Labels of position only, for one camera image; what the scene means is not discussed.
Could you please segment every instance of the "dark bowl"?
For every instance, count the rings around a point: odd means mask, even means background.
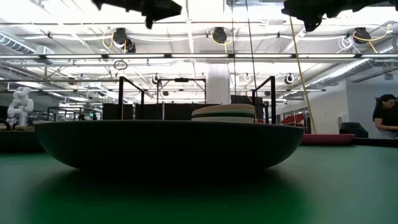
[[[35,132],[51,156],[88,170],[263,169],[303,138],[290,126],[198,121],[67,121]]]

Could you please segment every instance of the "pole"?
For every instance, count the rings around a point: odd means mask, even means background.
[[[119,78],[119,104],[118,104],[118,119],[123,120],[123,77]]]
[[[271,76],[271,123],[276,124],[275,76]]]
[[[144,97],[145,92],[141,91],[141,119],[144,119]]]
[[[269,113],[268,113],[268,106],[269,106],[269,103],[266,102],[264,105],[265,105],[265,107],[266,107],[266,109],[265,109],[265,111],[266,111],[266,124],[269,124]]]

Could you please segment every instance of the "white robot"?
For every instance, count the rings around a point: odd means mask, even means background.
[[[18,125],[25,126],[27,122],[27,114],[33,111],[33,100],[29,99],[28,94],[30,93],[30,88],[28,87],[18,87],[17,91],[14,92],[11,104],[7,110],[7,122],[14,126],[16,124],[16,115],[18,115]]]

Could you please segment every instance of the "black metal frame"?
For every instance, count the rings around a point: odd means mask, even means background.
[[[167,81],[163,87],[165,87],[170,81],[175,81],[175,82],[203,81],[205,83],[205,88],[202,90],[205,92],[205,104],[207,104],[206,78],[158,78],[158,80],[156,82],[156,103],[157,104],[159,103],[159,90],[162,90],[162,89],[159,89],[159,83],[161,81]]]
[[[267,78],[266,81],[261,83],[255,90],[252,91],[252,102],[253,106],[256,107],[256,92],[271,81],[271,124],[276,124],[276,90],[275,90],[275,76]]]
[[[266,114],[266,124],[269,124],[269,113],[268,113],[268,106],[269,106],[269,102],[265,102],[264,103],[264,111]]]
[[[123,86],[124,86],[124,81],[130,83],[132,86],[134,86],[136,89],[138,89],[141,92],[141,118],[144,117],[144,97],[145,97],[145,90],[142,90],[138,86],[136,86],[132,81],[128,80],[125,77],[120,77],[119,78],[119,104],[118,104],[118,119],[123,120]]]

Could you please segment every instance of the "person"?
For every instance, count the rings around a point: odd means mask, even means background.
[[[398,118],[392,111],[395,99],[394,95],[382,95],[374,109],[373,122],[377,128],[378,139],[395,139],[397,136]]]

